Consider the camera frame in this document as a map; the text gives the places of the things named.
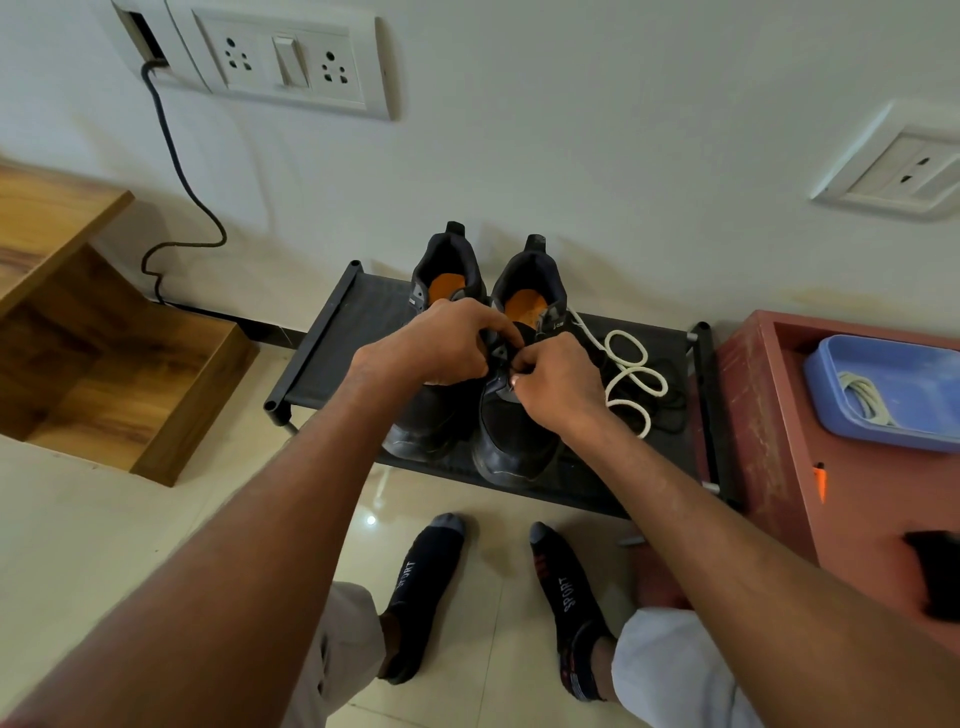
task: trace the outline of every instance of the shoe rack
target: shoe rack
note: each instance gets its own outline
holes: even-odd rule
[[[276,425],[290,423],[294,404],[310,409],[320,409],[326,404],[347,374],[357,349],[393,333],[407,320],[409,289],[409,281],[365,273],[359,260],[347,266],[264,403],[264,409]],[[684,412],[673,426],[655,427],[646,442],[698,480],[716,483],[720,497],[738,507],[739,497],[729,459],[727,420],[709,325],[700,323],[691,331],[680,331],[581,315],[600,339],[615,328],[629,331],[643,342],[651,361],[662,362],[664,371],[674,373],[670,377],[670,389],[682,393]],[[476,412],[463,413],[463,417],[463,438],[443,459],[419,463],[401,460],[382,449],[377,462],[626,518],[623,507],[603,481],[566,448],[561,448],[556,460],[530,488],[513,490],[488,482],[470,456],[468,439],[476,422]]]

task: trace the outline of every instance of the white shoelace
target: white shoelace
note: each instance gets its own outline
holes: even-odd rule
[[[578,327],[584,330],[584,333],[587,335],[587,338],[590,340],[593,346],[595,346],[601,352],[606,354],[607,357],[611,359],[613,363],[616,364],[617,368],[620,370],[620,374],[618,374],[617,376],[615,376],[613,379],[610,380],[610,384],[607,385],[607,389],[604,391],[604,395],[607,400],[607,406],[616,407],[617,405],[622,404],[625,407],[632,407],[641,415],[643,415],[643,422],[644,422],[643,431],[637,435],[637,437],[640,440],[642,440],[650,433],[650,427],[652,425],[652,421],[650,419],[650,413],[647,412],[647,410],[644,409],[643,405],[641,405],[639,402],[635,402],[633,400],[611,400],[610,399],[611,392],[613,391],[613,388],[620,383],[621,379],[625,377],[629,377],[630,380],[636,386],[638,386],[647,394],[653,395],[654,397],[662,397],[667,393],[667,390],[669,389],[669,386],[666,383],[666,379],[663,378],[663,375],[660,372],[650,369],[649,367],[643,366],[644,364],[647,363],[647,359],[649,358],[647,354],[647,350],[644,349],[643,345],[639,341],[637,341],[636,337],[633,336],[629,331],[623,331],[619,328],[615,328],[613,331],[607,334],[607,338],[605,338],[603,344],[601,344],[597,340],[597,338],[590,332],[590,329],[587,328],[587,325],[584,323],[584,320],[580,318],[579,313],[574,311],[572,308],[568,308],[567,311],[569,311],[570,314],[573,316],[573,322]],[[639,361],[628,361],[627,359],[624,359],[620,356],[617,356],[615,353],[613,353],[613,349],[611,348],[611,341],[617,336],[622,336],[623,338],[627,339],[631,344],[633,344],[635,347],[639,349],[640,353],[642,354]],[[656,389],[653,389],[649,385],[644,384],[636,376],[640,372],[643,372],[644,374],[647,374],[656,378],[660,382],[660,385],[662,388],[658,391]]]
[[[853,372],[840,372],[839,379],[840,388],[850,389],[860,402],[864,420],[874,425],[898,426],[873,382]]]

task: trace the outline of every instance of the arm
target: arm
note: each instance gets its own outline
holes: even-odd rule
[[[327,406],[90,632],[14,724],[278,725],[380,443],[425,381],[486,373],[481,328],[522,344],[505,316],[466,299],[357,352]]]
[[[520,352],[515,391],[630,513],[767,726],[947,726],[960,659],[817,569],[654,452],[605,406],[569,334]]]

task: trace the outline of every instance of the wall switch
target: wall switch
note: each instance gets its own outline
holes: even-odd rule
[[[950,213],[960,202],[960,109],[893,102],[812,198],[915,217]]]
[[[390,118],[374,14],[304,0],[168,6],[213,93]]]

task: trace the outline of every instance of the sock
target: sock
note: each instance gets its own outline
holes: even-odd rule
[[[386,610],[400,625],[400,650],[384,675],[393,685],[405,683],[420,669],[437,605],[457,570],[466,533],[463,519],[444,513],[420,532],[407,551]]]
[[[560,679],[578,700],[599,700],[590,655],[601,637],[611,637],[580,560],[564,537],[543,523],[530,527],[530,548],[540,586],[557,623]]]

